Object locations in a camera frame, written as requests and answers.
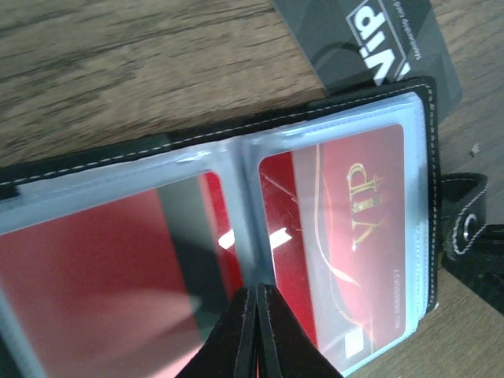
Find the clear plastic sleeve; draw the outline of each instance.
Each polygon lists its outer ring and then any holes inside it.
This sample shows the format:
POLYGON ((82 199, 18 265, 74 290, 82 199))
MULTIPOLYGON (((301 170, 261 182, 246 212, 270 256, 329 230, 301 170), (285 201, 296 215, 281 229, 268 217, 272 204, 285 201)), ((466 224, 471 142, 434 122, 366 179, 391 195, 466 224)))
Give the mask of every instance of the clear plastic sleeve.
POLYGON ((424 316, 424 141, 415 94, 243 140, 276 283, 345 375, 406 338, 424 316))
POLYGON ((174 376, 189 361, 256 265, 233 143, 2 204, 0 332, 25 376, 174 376))

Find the wooden surface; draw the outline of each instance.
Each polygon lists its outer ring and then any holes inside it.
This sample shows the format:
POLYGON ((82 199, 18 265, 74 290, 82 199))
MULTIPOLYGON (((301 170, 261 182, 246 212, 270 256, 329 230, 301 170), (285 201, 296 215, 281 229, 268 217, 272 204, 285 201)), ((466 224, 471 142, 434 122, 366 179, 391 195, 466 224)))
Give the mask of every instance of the wooden surface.
MULTIPOLYGON (((440 127, 443 171, 488 174, 502 223, 504 2, 434 5, 464 87, 440 127)), ((0 3, 0 166, 323 95, 269 0, 0 3)), ((439 281, 419 332, 353 377, 503 376, 504 318, 439 281)))

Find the black leather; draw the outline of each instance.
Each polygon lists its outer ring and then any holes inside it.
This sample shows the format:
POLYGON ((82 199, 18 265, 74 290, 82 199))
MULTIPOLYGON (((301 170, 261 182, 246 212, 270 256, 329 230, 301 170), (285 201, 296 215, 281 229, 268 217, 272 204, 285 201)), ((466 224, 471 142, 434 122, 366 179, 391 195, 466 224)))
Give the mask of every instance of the black leather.
POLYGON ((263 283, 238 289, 205 344, 176 378, 200 376, 342 378, 309 341, 278 289, 263 283))
POLYGON ((69 173, 134 161, 171 150, 166 134, 152 135, 128 142, 96 147, 41 161, 0 168, 0 201, 15 197, 18 185, 52 179, 69 173))
POLYGON ((487 177, 442 182, 443 267, 504 315, 504 225, 486 222, 487 177))
POLYGON ((469 250, 486 224, 487 177, 455 173, 441 179, 443 251, 456 260, 469 250))

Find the white stitching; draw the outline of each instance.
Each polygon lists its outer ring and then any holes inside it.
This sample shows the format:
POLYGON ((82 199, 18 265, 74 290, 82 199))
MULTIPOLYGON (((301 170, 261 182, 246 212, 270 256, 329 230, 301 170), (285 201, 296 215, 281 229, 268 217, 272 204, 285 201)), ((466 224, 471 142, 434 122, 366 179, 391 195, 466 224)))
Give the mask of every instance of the white stitching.
POLYGON ((464 206, 464 209, 462 209, 461 212, 458 214, 457 220, 455 221, 454 231, 453 231, 453 234, 451 235, 451 243, 452 243, 452 245, 454 247, 454 252, 456 254, 464 254, 465 252, 467 252, 467 250, 474 243, 474 240, 476 240, 476 238, 478 237, 478 235, 485 229, 485 226, 483 226, 482 228, 480 228, 478 230, 478 232, 476 234, 474 234, 474 236, 471 238, 471 240, 469 241, 469 243, 467 244, 467 246, 465 246, 464 250, 460 251, 458 249, 457 231, 458 231, 458 226, 460 225, 460 221, 461 221, 462 217, 464 216, 464 213, 467 211, 467 209, 469 207, 471 207, 471 205, 474 202, 476 202, 478 200, 478 198, 480 198, 482 195, 484 195, 487 190, 488 190, 488 184, 485 185, 485 187, 483 188, 483 190, 480 193, 478 193, 478 195, 475 198, 473 198, 470 203, 468 203, 466 206, 464 206))
MULTIPOLYGON (((236 128, 226 128, 224 130, 218 130, 216 132, 209 132, 209 133, 206 133, 206 134, 196 135, 196 136, 192 136, 190 138, 186 138, 186 139, 183 139, 183 140, 178 140, 178 141, 175 141, 175 142, 163 144, 161 146, 156 146, 156 147, 153 147, 153 148, 151 148, 149 150, 134 151, 134 152, 130 152, 129 154, 122 154, 122 155, 117 155, 117 156, 114 156, 114 157, 108 157, 108 158, 105 158, 105 159, 102 159, 102 160, 99 160, 99 161, 93 161, 93 162, 87 163, 85 165, 77 165, 76 167, 71 167, 69 169, 59 169, 57 171, 47 172, 47 173, 44 173, 42 176, 48 177, 48 176, 57 175, 58 173, 63 173, 63 172, 68 172, 68 171, 75 171, 75 170, 86 168, 86 167, 89 167, 89 166, 92 166, 92 165, 97 165, 98 163, 105 163, 107 161, 118 160, 118 159, 124 158, 125 156, 131 157, 131 156, 140 155, 140 154, 148 154, 151 151, 160 150, 161 148, 166 148, 166 147, 170 147, 170 146, 175 146, 176 144, 181 144, 181 143, 189 142, 189 141, 194 140, 194 139, 200 139, 200 138, 204 138, 206 136, 219 135, 219 134, 224 134, 224 133, 228 133, 228 132, 233 132, 233 131, 236 131, 236 130, 241 130, 241 129, 244 129, 244 128, 250 128, 250 127, 253 127, 253 126, 257 126, 259 124, 265 124, 267 122, 273 122, 275 120, 283 120, 283 119, 286 119, 286 118, 294 118, 294 117, 297 117, 297 116, 301 116, 303 114, 319 113, 319 112, 323 112, 324 110, 334 109, 334 108, 337 108, 337 107, 340 107, 340 106, 345 106, 345 105, 349 105, 349 104, 359 103, 359 102, 363 102, 363 101, 367 101, 367 100, 373 100, 375 98, 380 98, 380 97, 392 95, 394 93, 399 93, 399 92, 402 92, 402 91, 407 91, 409 89, 413 89, 413 88, 416 88, 416 87, 427 87, 427 89, 429 91, 429 102, 432 101, 432 90, 430 89, 430 87, 427 84, 417 84, 417 85, 413 85, 411 87, 407 87, 407 88, 403 88, 403 89, 398 89, 396 91, 392 91, 392 92, 389 92, 389 93, 377 94, 375 96, 367 97, 367 98, 359 98, 357 100, 353 100, 353 101, 349 101, 349 102, 344 102, 342 104, 335 104, 335 105, 331 105, 331 106, 325 106, 324 108, 320 108, 320 109, 308 110, 308 111, 302 112, 302 113, 288 114, 288 115, 285 115, 285 116, 271 118, 271 119, 268 119, 268 120, 261 120, 261 121, 258 121, 258 122, 254 122, 252 124, 244 124, 244 125, 238 126, 236 128)), ((22 182, 28 181, 28 180, 30 180, 30 177, 20 178, 20 179, 16 179, 16 180, 12 180, 12 181, 5 181, 3 183, 0 183, 0 186, 2 186, 2 185, 8 185, 10 183, 22 183, 22 182)))
POLYGON ((437 273, 436 266, 435 266, 435 241, 436 241, 436 236, 437 236, 437 218, 438 218, 438 213, 437 213, 437 198, 438 198, 438 188, 436 186, 436 177, 437 177, 437 162, 435 160, 435 140, 437 139, 437 135, 434 133, 435 132, 435 126, 434 126, 434 111, 435 111, 435 105, 432 103, 434 101, 434 94, 432 92, 432 89, 430 86, 427 84, 422 84, 424 87, 427 88, 428 91, 428 101, 429 101, 429 127, 431 129, 431 137, 434 135, 434 139, 432 139, 430 146, 431 146, 431 160, 432 160, 432 178, 434 181, 434 184, 432 185, 432 199, 433 199, 433 207, 432 207, 432 240, 431 240, 431 255, 429 256, 429 260, 431 262, 431 265, 429 267, 430 270, 430 298, 428 300, 428 303, 432 304, 434 301, 434 296, 435 296, 435 275, 437 273))

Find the vip card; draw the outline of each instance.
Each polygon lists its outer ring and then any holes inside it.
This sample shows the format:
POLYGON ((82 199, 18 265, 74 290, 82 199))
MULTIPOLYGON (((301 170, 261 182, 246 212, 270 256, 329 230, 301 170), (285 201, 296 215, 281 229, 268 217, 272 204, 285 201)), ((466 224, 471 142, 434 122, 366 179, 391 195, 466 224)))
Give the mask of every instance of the vip card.
POLYGON ((406 329, 404 167, 400 124, 259 165, 277 285, 340 371, 406 329))
POLYGON ((412 77, 435 78, 439 119, 461 84, 429 0, 273 0, 330 95, 412 77))
POLYGON ((0 236, 0 284, 45 374, 174 376, 243 285, 209 172, 0 236))

